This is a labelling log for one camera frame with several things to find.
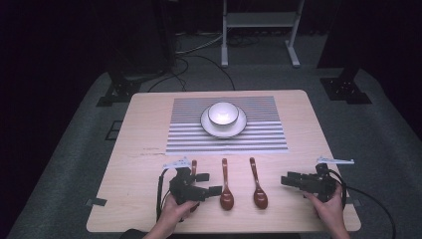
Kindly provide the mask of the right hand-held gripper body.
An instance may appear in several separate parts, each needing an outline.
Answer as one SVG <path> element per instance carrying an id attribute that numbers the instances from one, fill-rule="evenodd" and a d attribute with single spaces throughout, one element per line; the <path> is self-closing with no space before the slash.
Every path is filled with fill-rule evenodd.
<path id="1" fill-rule="evenodd" d="M 317 160 L 316 174 L 307 174 L 301 180 L 300 190 L 316 193 L 321 202 L 328 202 L 333 196 L 336 185 L 341 186 L 341 202 L 346 202 L 346 183 L 342 177 L 328 167 L 329 164 L 354 164 L 353 159 L 336 159 L 320 156 Z"/>

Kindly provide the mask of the person's right hand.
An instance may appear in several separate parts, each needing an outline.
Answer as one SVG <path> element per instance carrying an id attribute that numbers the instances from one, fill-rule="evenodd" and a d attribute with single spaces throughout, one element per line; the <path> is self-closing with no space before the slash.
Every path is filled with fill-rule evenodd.
<path id="1" fill-rule="evenodd" d="M 345 231 L 341 193 L 342 187 L 339 183 L 336 185 L 331 199 L 327 202 L 321 202 L 313 194 L 303 192 L 304 197 L 313 204 L 317 215 L 332 234 Z"/>

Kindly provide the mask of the striped placemat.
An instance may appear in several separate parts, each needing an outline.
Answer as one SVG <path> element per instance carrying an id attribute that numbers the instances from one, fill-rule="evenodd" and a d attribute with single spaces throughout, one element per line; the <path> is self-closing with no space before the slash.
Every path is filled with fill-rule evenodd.
<path id="1" fill-rule="evenodd" d="M 208 132 L 208 109 L 217 103 L 239 108 L 245 125 L 229 137 Z M 220 97 L 175 99 L 169 125 L 166 154 L 233 154 L 288 152 L 287 140 L 275 99 L 264 97 Z"/>

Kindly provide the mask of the black stand base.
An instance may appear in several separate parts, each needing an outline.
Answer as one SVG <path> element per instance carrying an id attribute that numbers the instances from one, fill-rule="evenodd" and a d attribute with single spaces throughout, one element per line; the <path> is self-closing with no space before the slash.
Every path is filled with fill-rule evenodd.
<path id="1" fill-rule="evenodd" d="M 104 96 L 97 102 L 98 107 L 111 107 L 114 103 L 129 103 L 131 97 L 140 89 L 137 81 L 112 81 Z"/>
<path id="2" fill-rule="evenodd" d="M 369 105 L 370 98 L 354 82 L 358 71 L 358 67 L 349 66 L 336 78 L 321 78 L 320 82 L 328 98 L 331 101 L 345 101 L 349 105 Z"/>

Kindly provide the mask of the white plate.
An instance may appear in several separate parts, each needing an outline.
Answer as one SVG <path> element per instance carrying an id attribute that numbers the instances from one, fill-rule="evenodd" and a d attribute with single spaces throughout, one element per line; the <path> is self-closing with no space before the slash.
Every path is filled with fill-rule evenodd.
<path id="1" fill-rule="evenodd" d="M 247 125 L 247 117 L 244 111 L 238 108 L 238 117 L 237 119 L 230 125 L 218 125 L 214 123 L 209 117 L 210 108 L 207 108 L 201 116 L 201 126 L 203 129 L 208 132 L 209 134 L 216 136 L 216 137 L 233 137 L 241 133 Z"/>

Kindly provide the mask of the brown wooden spoon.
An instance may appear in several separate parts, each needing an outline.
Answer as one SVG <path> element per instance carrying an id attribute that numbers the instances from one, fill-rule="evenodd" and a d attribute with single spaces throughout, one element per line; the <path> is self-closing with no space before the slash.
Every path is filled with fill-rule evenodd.
<path id="1" fill-rule="evenodd" d="M 250 165 L 251 170 L 253 173 L 254 181 L 255 181 L 255 191 L 254 191 L 254 202 L 259 209 L 266 209 L 268 207 L 268 196 L 265 191 L 262 189 L 258 177 L 258 171 L 256 166 L 256 161 L 254 157 L 250 158 Z"/>
<path id="2" fill-rule="evenodd" d="M 197 169 L 197 161 L 196 160 L 192 160 L 191 174 L 195 177 L 194 178 L 194 181 L 193 181 L 193 184 L 195 184 L 195 182 L 196 182 L 196 169 Z M 194 207 L 192 207 L 190 209 L 190 212 L 193 213 L 197 209 L 197 207 L 199 206 L 199 204 L 200 203 L 198 202 Z"/>
<path id="3" fill-rule="evenodd" d="M 234 206 L 234 196 L 229 188 L 228 184 L 228 161 L 226 158 L 222 159 L 222 170 L 223 170 L 223 191 L 220 195 L 220 205 L 224 210 L 231 210 Z"/>

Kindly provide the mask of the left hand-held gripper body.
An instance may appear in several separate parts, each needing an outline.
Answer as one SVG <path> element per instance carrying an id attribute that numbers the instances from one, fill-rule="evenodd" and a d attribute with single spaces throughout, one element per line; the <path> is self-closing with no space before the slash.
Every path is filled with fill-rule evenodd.
<path id="1" fill-rule="evenodd" d="M 193 184 L 191 174 L 192 160 L 186 157 L 163 165 L 163 172 L 175 169 L 176 175 L 169 181 L 169 191 L 178 204 L 186 201 L 204 201 L 208 197 L 208 189 Z"/>

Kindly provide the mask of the white bowl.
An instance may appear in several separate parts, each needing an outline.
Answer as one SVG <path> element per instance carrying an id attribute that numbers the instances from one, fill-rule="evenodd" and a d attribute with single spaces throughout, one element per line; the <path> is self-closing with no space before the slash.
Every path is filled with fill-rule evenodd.
<path id="1" fill-rule="evenodd" d="M 217 125 L 232 124 L 238 116 L 239 110 L 231 103 L 216 103 L 208 110 L 208 118 Z"/>

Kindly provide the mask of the person's left hand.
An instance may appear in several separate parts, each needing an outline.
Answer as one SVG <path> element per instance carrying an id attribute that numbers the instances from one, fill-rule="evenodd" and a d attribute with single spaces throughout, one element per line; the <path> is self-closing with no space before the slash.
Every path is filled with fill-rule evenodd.
<path id="1" fill-rule="evenodd" d="M 181 220 L 187 218 L 191 213 L 191 209 L 198 205 L 198 201 L 186 201 L 182 204 L 178 204 L 174 196 L 169 194 L 165 199 L 157 224 L 162 230 L 172 233 L 176 228 L 176 225 Z"/>

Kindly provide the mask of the white metal stand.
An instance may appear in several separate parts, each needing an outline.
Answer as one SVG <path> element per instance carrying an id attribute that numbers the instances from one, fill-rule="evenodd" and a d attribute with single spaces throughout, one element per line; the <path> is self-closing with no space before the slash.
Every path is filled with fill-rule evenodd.
<path id="1" fill-rule="evenodd" d="M 269 13 L 232 13 L 227 11 L 227 0 L 223 0 L 222 13 L 222 44 L 221 65 L 229 65 L 227 34 L 230 29 L 236 28 L 290 28 L 290 38 L 285 41 L 286 49 L 294 68 L 301 66 L 294 43 L 297 37 L 305 0 L 299 0 L 298 8 L 293 12 Z"/>

